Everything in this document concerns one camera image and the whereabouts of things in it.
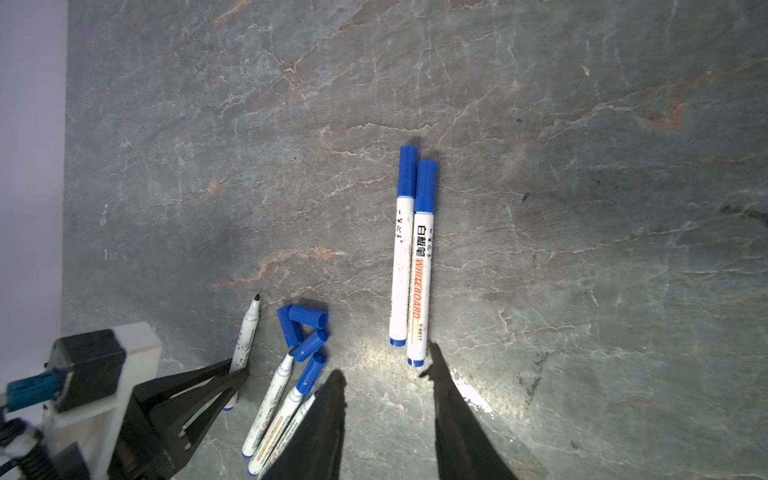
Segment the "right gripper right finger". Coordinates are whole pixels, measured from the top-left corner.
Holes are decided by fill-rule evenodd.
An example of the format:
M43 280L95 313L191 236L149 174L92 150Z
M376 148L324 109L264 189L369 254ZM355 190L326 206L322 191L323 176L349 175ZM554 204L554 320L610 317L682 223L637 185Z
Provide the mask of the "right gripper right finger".
M433 382L439 478L517 479L459 392L439 345L433 341L428 345L432 364L420 377Z

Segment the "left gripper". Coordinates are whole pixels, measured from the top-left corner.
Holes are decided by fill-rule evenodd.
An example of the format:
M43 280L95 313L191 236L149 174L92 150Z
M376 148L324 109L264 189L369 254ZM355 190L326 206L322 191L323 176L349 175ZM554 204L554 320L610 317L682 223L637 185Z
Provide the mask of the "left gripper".
M245 369L230 360L134 388L107 469L109 479L170 479L189 463Z

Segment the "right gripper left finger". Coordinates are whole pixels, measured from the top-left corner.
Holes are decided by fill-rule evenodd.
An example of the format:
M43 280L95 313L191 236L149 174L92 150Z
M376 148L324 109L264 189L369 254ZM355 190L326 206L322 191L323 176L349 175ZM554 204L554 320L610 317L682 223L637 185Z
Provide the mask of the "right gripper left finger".
M345 435L346 384L341 370L331 372L295 434L263 479L339 478Z

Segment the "whiteboard marker pen two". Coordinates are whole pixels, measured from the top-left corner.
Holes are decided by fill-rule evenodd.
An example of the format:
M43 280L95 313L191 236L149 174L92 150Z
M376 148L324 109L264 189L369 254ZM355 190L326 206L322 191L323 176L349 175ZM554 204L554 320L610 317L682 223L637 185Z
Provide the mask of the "whiteboard marker pen two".
M413 245L409 299L408 364L422 367L427 358L431 264L438 163L419 161L413 217Z

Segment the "whiteboard marker pen one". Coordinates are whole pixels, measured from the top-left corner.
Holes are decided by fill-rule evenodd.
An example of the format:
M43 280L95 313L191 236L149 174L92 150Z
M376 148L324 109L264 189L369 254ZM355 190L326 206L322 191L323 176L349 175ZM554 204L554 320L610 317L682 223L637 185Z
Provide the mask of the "whiteboard marker pen one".
M418 148L402 146L399 153L389 320L389 339L394 347L404 347L407 337L417 163Z

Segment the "whiteboard marker pen three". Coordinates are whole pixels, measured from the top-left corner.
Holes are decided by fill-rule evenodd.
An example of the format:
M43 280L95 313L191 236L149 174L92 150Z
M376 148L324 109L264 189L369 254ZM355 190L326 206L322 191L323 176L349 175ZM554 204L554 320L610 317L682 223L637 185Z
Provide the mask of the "whiteboard marker pen three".
M236 347L230 364L231 373L243 370L247 366L259 320L260 295L256 294L251 300L241 322Z

